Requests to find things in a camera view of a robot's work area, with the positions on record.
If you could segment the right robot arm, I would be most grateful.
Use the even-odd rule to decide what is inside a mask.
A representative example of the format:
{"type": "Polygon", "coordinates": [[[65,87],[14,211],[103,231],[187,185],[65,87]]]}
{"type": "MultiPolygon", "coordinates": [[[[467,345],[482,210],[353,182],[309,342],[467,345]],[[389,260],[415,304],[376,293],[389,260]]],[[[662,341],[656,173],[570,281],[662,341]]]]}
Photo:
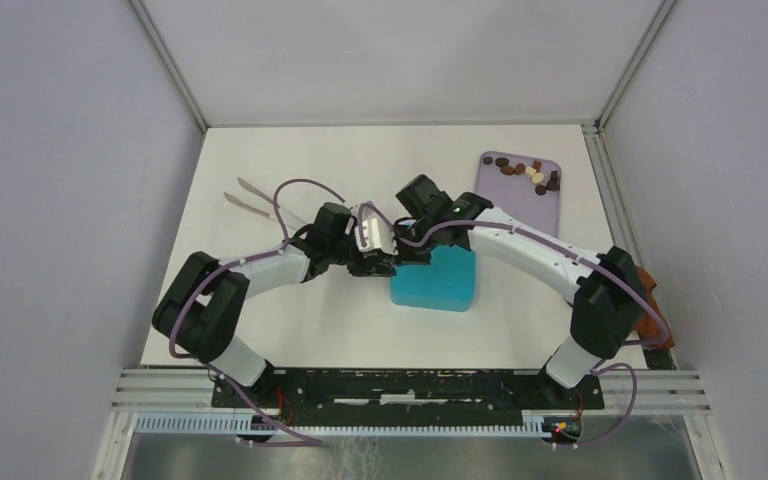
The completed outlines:
{"type": "Polygon", "coordinates": [[[549,286],[571,306],[569,334],[541,369],[540,400],[562,408],[593,369],[616,356],[650,306],[631,255],[599,253],[515,220],[472,192],[451,198],[421,174],[396,195],[414,222],[401,244],[419,251],[456,246],[501,261],[549,286]]]}

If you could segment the teal tin lid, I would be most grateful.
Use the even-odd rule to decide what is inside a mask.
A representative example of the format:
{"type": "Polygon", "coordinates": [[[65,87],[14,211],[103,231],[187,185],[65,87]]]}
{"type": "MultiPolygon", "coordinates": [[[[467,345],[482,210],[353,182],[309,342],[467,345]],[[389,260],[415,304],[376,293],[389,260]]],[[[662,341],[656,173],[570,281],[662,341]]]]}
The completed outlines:
{"type": "Polygon", "coordinates": [[[404,265],[390,281],[390,300],[395,305],[465,312],[476,291],[477,257],[454,246],[431,252],[429,265],[404,265]]]}

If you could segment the metal tongs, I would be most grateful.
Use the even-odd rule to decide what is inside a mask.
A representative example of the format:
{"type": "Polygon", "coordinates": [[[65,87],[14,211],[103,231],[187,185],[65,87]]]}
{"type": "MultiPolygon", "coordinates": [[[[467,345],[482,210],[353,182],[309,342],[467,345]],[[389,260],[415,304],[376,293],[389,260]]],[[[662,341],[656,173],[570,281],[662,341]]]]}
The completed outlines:
{"type": "Polygon", "coordinates": [[[297,230],[307,223],[305,219],[291,210],[285,207],[275,207],[273,198],[250,182],[238,177],[237,183],[243,191],[241,196],[230,192],[223,193],[224,199],[230,204],[275,223],[279,222],[278,216],[281,216],[284,224],[292,230],[297,230]]]}

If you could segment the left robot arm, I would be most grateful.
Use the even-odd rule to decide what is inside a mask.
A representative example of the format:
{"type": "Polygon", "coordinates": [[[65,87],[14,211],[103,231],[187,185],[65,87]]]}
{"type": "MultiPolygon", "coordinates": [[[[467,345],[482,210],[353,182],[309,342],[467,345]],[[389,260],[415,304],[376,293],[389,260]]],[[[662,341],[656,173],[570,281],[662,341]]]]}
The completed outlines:
{"type": "Polygon", "coordinates": [[[343,205],[327,202],[314,221],[277,248],[226,263],[191,254],[160,299],[152,326],[172,351],[217,368],[235,380],[235,392],[250,407],[266,405],[274,381],[271,363],[237,337],[245,301],[270,290],[301,284],[345,267],[359,277],[395,273],[394,232],[380,218],[361,220],[343,205]]]}

